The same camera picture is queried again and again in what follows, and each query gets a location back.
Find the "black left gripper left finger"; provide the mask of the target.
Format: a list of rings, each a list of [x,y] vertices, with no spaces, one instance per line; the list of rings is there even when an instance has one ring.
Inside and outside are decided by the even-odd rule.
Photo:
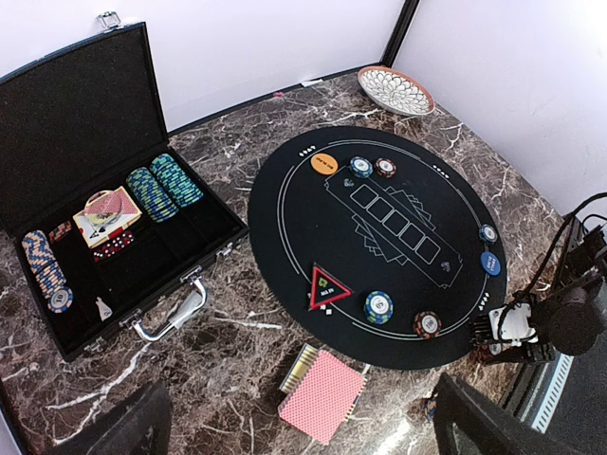
[[[49,454],[166,454],[172,402],[164,384],[149,382],[119,402],[96,423]]]

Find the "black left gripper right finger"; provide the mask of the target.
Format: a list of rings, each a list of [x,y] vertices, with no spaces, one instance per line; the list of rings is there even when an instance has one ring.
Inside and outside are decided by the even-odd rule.
[[[539,433],[518,419],[530,394],[530,373],[520,373],[498,404],[467,381],[440,375],[432,397],[432,421],[441,454],[578,454],[564,441]]]

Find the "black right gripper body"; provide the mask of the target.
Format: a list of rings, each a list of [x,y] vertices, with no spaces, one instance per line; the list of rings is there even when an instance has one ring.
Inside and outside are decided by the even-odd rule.
[[[550,343],[556,353],[583,355],[606,331],[606,240],[600,227],[586,231],[572,227],[556,275],[559,286],[539,300],[524,298],[531,305],[531,328],[537,342]]]

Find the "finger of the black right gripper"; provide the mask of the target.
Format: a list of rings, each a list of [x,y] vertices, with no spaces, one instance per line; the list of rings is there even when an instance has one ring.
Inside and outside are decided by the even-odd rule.
[[[524,343],[510,347],[497,355],[489,354],[484,364],[525,363],[543,364],[555,360],[555,349],[550,343]]]
[[[509,338],[498,334],[498,325],[504,310],[490,310],[472,320],[469,324],[471,344],[508,343]]]

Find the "blue round blind button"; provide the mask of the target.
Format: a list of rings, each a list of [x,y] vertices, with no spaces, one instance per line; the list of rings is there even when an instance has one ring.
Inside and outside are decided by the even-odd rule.
[[[496,277],[501,273],[502,268],[498,257],[489,251],[481,254],[480,264],[489,276]]]

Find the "orange round blind button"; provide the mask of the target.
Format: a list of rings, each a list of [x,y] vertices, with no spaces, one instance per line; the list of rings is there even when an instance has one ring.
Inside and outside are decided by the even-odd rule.
[[[339,169],[338,161],[329,154],[317,153],[310,158],[312,169],[322,175],[333,175]]]

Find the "brown poker chip stack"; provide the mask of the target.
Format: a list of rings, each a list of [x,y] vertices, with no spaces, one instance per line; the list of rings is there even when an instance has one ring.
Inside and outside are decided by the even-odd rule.
[[[475,348],[474,359],[478,363],[490,364],[494,361],[495,357],[499,355],[503,350],[501,343],[491,343],[479,345]]]

